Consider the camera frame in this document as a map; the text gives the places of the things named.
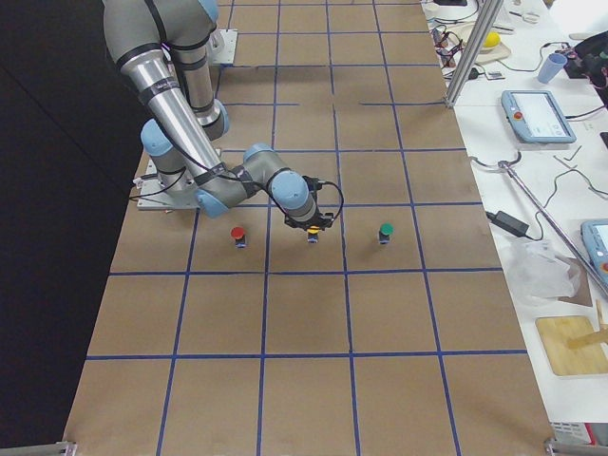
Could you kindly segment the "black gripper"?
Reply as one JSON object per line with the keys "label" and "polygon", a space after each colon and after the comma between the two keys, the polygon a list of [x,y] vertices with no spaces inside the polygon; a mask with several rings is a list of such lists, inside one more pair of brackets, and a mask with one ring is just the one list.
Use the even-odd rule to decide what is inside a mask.
{"label": "black gripper", "polygon": [[322,213],[318,207],[317,192],[323,187],[319,178],[304,176],[306,184],[307,199],[304,205],[298,209],[286,209],[284,223],[291,227],[302,229],[318,229],[324,231],[333,226],[333,213]]}

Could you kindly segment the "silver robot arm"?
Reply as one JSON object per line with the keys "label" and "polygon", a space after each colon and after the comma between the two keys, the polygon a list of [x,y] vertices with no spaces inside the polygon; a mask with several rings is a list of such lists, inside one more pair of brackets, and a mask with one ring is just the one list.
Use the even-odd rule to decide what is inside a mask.
{"label": "silver robot arm", "polygon": [[229,129],[207,59],[218,17],[214,1],[104,4],[106,49],[153,116],[141,139],[159,177],[167,185],[194,187],[197,205],[210,218],[263,191],[288,226],[305,231],[331,227],[336,216],[318,208],[316,192],[322,182],[295,172],[269,145],[251,146],[234,168],[213,147]]}

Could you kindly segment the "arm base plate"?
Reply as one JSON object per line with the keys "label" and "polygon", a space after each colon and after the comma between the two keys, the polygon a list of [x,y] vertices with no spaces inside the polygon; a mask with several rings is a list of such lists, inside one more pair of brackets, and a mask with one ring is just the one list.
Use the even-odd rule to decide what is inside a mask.
{"label": "arm base plate", "polygon": [[198,187],[184,158],[171,142],[152,142],[145,147],[150,157],[146,178],[138,185],[140,210],[186,210],[199,206]]}
{"label": "arm base plate", "polygon": [[234,64],[238,41],[236,29],[216,29],[206,44],[209,65],[229,67]]}

